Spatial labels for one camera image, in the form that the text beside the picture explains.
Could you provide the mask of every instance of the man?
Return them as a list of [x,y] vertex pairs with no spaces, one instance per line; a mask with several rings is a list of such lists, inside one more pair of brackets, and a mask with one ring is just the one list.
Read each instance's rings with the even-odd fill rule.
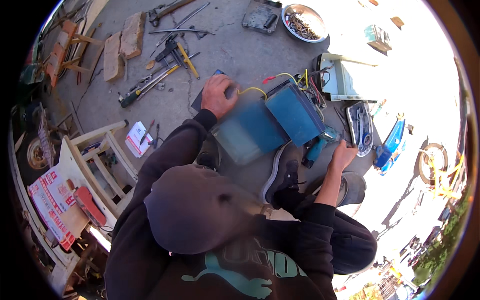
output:
[[302,149],[283,149],[266,197],[300,222],[245,213],[248,193],[215,167],[192,164],[207,132],[235,105],[237,89],[230,99],[224,95],[233,85],[225,75],[207,80],[201,111],[142,166],[113,231],[109,300],[335,299],[334,272],[357,272],[373,261],[370,232],[335,209],[341,173],[357,153],[344,141],[317,197],[298,192]]

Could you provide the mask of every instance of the yellow-handled tool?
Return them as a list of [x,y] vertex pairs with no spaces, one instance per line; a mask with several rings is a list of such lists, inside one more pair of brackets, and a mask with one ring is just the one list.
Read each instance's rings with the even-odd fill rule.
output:
[[182,54],[183,57],[185,58],[185,61],[186,61],[187,64],[190,66],[190,69],[192,70],[193,75],[194,75],[195,77],[197,77],[197,79],[200,79],[200,76],[198,76],[197,70],[195,70],[195,67],[192,65],[192,62],[191,62],[190,59],[188,58],[188,55],[187,55],[187,53],[185,52],[185,50],[183,49],[182,45],[180,45],[180,42],[177,42],[177,46],[179,47],[181,54]]

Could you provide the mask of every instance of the concrete floor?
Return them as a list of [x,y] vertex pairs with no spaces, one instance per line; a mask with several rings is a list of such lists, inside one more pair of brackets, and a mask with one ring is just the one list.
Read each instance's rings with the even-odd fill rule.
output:
[[[243,88],[256,86],[267,91],[281,80],[262,85],[261,81],[265,77],[280,72],[301,73],[305,68],[310,70],[312,59],[323,52],[378,64],[376,68],[380,76],[374,79],[374,85],[385,94],[387,104],[374,121],[374,144],[378,145],[385,140],[398,112],[405,113],[407,122],[415,126],[416,132],[415,135],[408,137],[407,150],[385,176],[378,175],[372,168],[373,152],[354,159],[347,170],[364,175],[367,182],[366,196],[360,208],[344,207],[342,210],[354,215],[355,219],[372,232],[383,233],[383,237],[379,239],[379,252],[389,253],[392,249],[401,249],[416,231],[421,230],[420,227],[423,226],[423,230],[431,228],[428,222],[418,220],[415,221],[418,222],[417,227],[400,222],[403,217],[408,219],[406,216],[423,188],[421,179],[414,171],[418,149],[427,140],[429,143],[443,144],[447,149],[449,164],[452,165],[458,140],[460,115],[454,55],[447,38],[428,9],[415,0],[403,1],[403,5],[397,6],[396,9],[396,13],[405,22],[399,30],[385,11],[372,6],[370,6],[372,9],[363,8],[355,0],[299,0],[296,3],[312,7],[323,17],[329,32],[329,37],[324,42],[309,44],[293,39],[281,23],[271,36],[243,29],[240,23],[248,2],[249,0],[211,0],[209,6],[182,26],[188,28],[195,25],[199,29],[216,34],[207,35],[201,40],[197,40],[193,33],[185,33],[182,39],[177,38],[190,53],[201,52],[192,59],[201,77],[200,80],[180,68],[163,80],[165,90],[152,89],[140,101],[126,109],[121,108],[118,93],[124,95],[140,77],[149,74],[145,66],[151,60],[149,56],[155,49],[155,43],[162,36],[146,33],[142,54],[128,60],[126,82],[123,79],[118,79],[112,84],[104,82],[102,56],[90,85],[85,81],[76,85],[76,73],[68,71],[58,84],[61,101],[64,105],[67,101],[73,102],[85,132],[123,119],[130,122],[129,127],[139,120],[147,125],[155,119],[160,123],[160,137],[165,138],[184,119],[196,114],[190,104],[202,89],[205,80],[216,69],[223,70]],[[286,5],[292,1],[282,2]],[[204,3],[203,0],[194,1],[176,10],[171,15],[165,16],[158,28],[172,28],[176,22]],[[120,31],[123,21],[128,16],[138,11],[148,11],[158,4],[158,1],[153,0],[108,1],[94,22],[88,18],[87,21],[93,26],[102,23],[101,27],[96,29],[94,38],[105,39],[107,34]],[[363,29],[369,24],[377,24],[389,33],[393,50],[388,51],[388,56],[365,43]],[[150,30],[152,26],[147,22],[145,32]],[[94,52],[95,50],[87,49],[85,59],[87,60]],[[61,104],[53,97],[47,97],[46,102],[51,110],[60,113]],[[324,111],[325,123],[342,130],[343,126],[333,107],[346,105],[343,102],[329,102]],[[123,142],[128,130],[129,128],[125,128],[118,131],[116,138],[133,165],[140,169],[152,150],[142,158],[135,158]],[[304,176],[308,182],[324,175],[335,146],[335,144],[327,146],[313,168],[306,170]],[[228,158],[224,158],[221,169],[223,174],[231,177],[236,183],[256,193],[271,172],[273,155],[273,153],[265,155],[242,168],[228,163]],[[439,202],[435,207],[439,209],[443,208],[443,205]],[[272,218],[285,219],[291,216],[277,211],[272,214]],[[389,232],[396,232],[394,239],[388,238]]]

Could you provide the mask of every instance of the wheel rim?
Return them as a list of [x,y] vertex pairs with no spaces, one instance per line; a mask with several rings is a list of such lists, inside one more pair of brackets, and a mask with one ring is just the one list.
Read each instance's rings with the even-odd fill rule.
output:
[[33,139],[28,145],[27,161],[30,167],[35,170],[40,170],[47,166],[47,158],[44,156],[39,137]]
[[430,148],[426,150],[425,155],[423,156],[422,172],[430,180],[435,180],[435,175],[433,173],[433,168],[430,167],[430,164],[433,163],[438,170],[443,170],[445,166],[443,148]]

